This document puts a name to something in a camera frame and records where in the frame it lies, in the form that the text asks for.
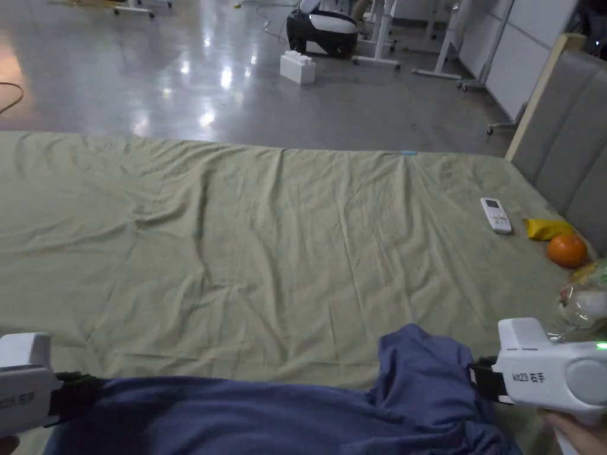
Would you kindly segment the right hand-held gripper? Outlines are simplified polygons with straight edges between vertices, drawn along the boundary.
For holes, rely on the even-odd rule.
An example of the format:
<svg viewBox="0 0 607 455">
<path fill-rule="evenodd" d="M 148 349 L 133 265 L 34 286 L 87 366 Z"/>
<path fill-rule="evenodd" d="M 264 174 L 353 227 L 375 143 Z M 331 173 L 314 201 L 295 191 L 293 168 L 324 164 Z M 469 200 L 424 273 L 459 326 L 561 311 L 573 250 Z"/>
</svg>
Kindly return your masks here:
<svg viewBox="0 0 607 455">
<path fill-rule="evenodd" d="M 606 416 L 606 344 L 556 342 L 534 318 L 503 319 L 500 350 L 471 364 L 478 394 L 495 403 L 570 414 L 587 425 Z M 555 430 L 563 454 L 579 454 Z"/>
</svg>

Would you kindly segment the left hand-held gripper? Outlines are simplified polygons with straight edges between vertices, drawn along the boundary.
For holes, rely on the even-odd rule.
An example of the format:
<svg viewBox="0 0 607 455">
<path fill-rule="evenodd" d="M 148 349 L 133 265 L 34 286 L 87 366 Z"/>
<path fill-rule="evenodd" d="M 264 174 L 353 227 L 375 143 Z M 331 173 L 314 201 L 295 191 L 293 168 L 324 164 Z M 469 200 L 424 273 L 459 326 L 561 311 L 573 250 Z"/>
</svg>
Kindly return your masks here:
<svg viewBox="0 0 607 455">
<path fill-rule="evenodd" d="M 1 337 L 1 435 L 68 422 L 95 405 L 103 381 L 78 371 L 57 373 L 44 333 Z"/>
</svg>

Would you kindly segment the person's right hand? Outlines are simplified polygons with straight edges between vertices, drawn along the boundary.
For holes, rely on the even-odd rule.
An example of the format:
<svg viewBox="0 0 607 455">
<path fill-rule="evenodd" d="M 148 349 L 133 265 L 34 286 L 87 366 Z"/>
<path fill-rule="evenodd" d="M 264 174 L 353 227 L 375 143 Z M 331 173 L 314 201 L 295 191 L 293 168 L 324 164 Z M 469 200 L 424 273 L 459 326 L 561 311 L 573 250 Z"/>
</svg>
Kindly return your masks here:
<svg viewBox="0 0 607 455">
<path fill-rule="evenodd" d="M 538 414 L 547 424 L 562 432 L 579 454 L 606 454 L 606 416 L 596 425 L 587 425 L 570 414 L 544 409 L 540 409 Z"/>
</svg>

